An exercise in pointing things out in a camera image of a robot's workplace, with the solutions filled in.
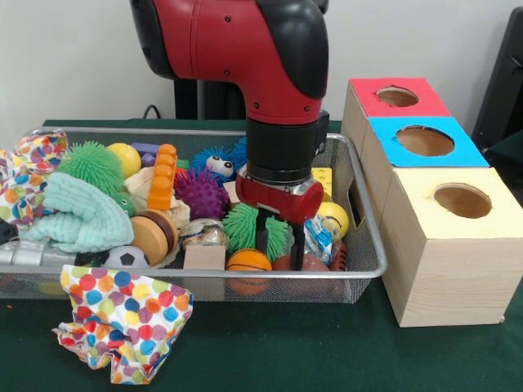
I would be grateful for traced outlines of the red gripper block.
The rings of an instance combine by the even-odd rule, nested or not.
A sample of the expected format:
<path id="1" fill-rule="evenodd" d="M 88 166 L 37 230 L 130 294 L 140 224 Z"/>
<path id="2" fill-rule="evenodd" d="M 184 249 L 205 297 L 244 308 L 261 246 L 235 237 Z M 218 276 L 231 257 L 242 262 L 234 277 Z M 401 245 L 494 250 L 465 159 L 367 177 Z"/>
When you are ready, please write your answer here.
<path id="1" fill-rule="evenodd" d="M 235 192 L 242 203 L 258 207 L 256 219 L 256 249 L 267 255 L 268 232 L 266 220 L 269 212 L 277 214 L 293 230 L 294 243 L 290 252 L 291 270 L 301 271 L 305 234 L 305 221 L 313 218 L 323 201 L 324 188 L 309 176 L 300 185 L 268 185 L 254 180 L 246 169 L 240 169 L 235 180 Z"/>

